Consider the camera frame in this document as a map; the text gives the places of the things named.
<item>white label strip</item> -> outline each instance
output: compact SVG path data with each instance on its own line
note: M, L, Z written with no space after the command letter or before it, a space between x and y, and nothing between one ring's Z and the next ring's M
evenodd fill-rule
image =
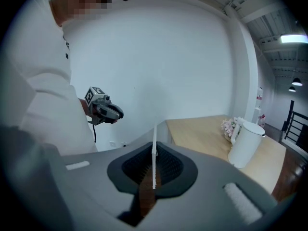
M83 162L76 163L76 164L66 165L66 168L67 168L67 170L73 170L73 169L85 167L85 166L88 166L88 165L90 165L90 163L88 161L83 161Z

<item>white textured pad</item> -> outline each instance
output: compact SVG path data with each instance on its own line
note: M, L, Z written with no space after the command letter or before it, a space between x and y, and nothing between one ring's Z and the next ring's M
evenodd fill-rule
M85 167L85 166L88 166L88 165L90 165L90 163L88 161L83 161L83 162L76 163L76 164L66 165L66 168L67 168L67 170L73 170L73 169Z
M226 184L224 190L246 224L251 224L262 217L260 210L234 183Z

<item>white wall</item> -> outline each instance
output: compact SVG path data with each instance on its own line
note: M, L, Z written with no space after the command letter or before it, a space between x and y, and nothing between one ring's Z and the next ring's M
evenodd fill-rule
M233 90L235 96L232 116L240 116L247 121L252 121L258 88L255 48L248 28L240 21L236 11L230 6L227 6L225 10L231 18L228 22L228 28L235 61L235 86Z
M156 141L172 143L172 136L168 129L166 121L161 122L156 126ZM153 141L154 128L142 134L139 138L132 141L130 144L142 144Z
M96 127L98 149L130 143L165 119L229 115L233 66L225 21L175 1L123 5L64 32L77 95L100 87L124 111L116 124Z
M265 114L267 121L270 119L275 97L275 75L265 57L260 55L257 51L256 54L258 64L258 87L263 89L261 115Z
M290 103L291 100L294 100L294 108L295 112L298 112L302 115L308 116L308 87L307 85L303 85L302 87L294 86L296 92L290 92L289 87L292 84L285 84L279 83L276 84L276 96L274 99L271 115L269 120L267 121L268 124L272 125L273 127L281 130L284 121L287 120ZM296 118L297 121L304 122L303 119Z

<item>white kettle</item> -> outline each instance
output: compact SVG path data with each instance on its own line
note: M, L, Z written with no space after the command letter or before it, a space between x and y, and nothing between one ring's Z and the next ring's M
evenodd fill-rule
M264 137L265 131L262 127L239 117L231 136L233 147L228 154L229 162L237 168L245 167Z

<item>white bottle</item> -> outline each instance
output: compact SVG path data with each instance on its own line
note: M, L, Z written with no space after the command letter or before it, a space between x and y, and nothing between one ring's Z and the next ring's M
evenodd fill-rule
M260 88L258 88L258 91L257 91L256 108L260 108L261 107L262 96L263 96L263 89L260 87Z

